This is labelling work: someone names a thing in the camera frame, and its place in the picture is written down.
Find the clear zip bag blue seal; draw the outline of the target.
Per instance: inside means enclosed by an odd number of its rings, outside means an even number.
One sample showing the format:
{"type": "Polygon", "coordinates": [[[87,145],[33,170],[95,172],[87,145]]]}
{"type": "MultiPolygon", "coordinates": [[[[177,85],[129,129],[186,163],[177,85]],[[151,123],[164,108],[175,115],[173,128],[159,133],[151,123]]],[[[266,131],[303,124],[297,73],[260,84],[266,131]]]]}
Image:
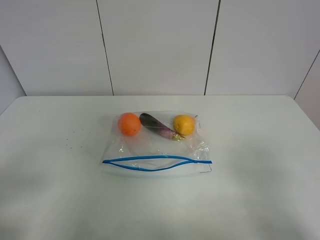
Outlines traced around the clear zip bag blue seal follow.
{"type": "Polygon", "coordinates": [[[127,176],[194,176],[212,172],[213,161],[209,144],[201,136],[199,115],[179,111],[131,112],[136,116],[147,113],[166,127],[175,131],[174,117],[189,115],[195,118],[191,135],[184,140],[169,140],[157,135],[141,124],[134,136],[123,135],[118,129],[118,119],[124,114],[111,116],[107,122],[108,138],[100,164],[108,174],[127,176]]]}

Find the purple eggplant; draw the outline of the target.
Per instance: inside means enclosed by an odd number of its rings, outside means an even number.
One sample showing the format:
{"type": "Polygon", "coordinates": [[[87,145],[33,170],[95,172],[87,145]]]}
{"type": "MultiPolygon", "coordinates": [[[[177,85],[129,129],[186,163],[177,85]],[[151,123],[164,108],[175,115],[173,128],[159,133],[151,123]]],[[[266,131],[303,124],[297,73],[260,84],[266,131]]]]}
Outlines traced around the purple eggplant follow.
{"type": "Polygon", "coordinates": [[[163,138],[172,141],[182,141],[186,139],[184,136],[165,126],[162,122],[148,113],[141,113],[139,115],[139,120],[143,127],[163,138]]]}

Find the yellow pear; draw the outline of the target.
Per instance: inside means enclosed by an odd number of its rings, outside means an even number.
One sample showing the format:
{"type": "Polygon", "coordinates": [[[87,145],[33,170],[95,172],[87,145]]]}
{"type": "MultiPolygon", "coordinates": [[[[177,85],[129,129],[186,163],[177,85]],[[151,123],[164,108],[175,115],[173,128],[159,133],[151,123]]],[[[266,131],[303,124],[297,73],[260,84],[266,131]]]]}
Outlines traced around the yellow pear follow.
{"type": "Polygon", "coordinates": [[[173,119],[173,128],[180,135],[191,135],[194,132],[195,127],[196,120],[192,116],[180,114],[175,116],[173,119]]]}

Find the orange fruit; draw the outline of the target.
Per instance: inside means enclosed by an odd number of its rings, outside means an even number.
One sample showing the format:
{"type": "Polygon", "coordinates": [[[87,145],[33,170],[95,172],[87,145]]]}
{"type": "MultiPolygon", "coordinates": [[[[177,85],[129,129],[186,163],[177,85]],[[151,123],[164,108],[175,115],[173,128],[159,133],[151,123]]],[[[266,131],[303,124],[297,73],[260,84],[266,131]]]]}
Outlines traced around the orange fruit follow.
{"type": "Polygon", "coordinates": [[[140,131],[141,122],[137,115],[126,112],[118,118],[117,127],[123,135],[132,137],[140,131]]]}

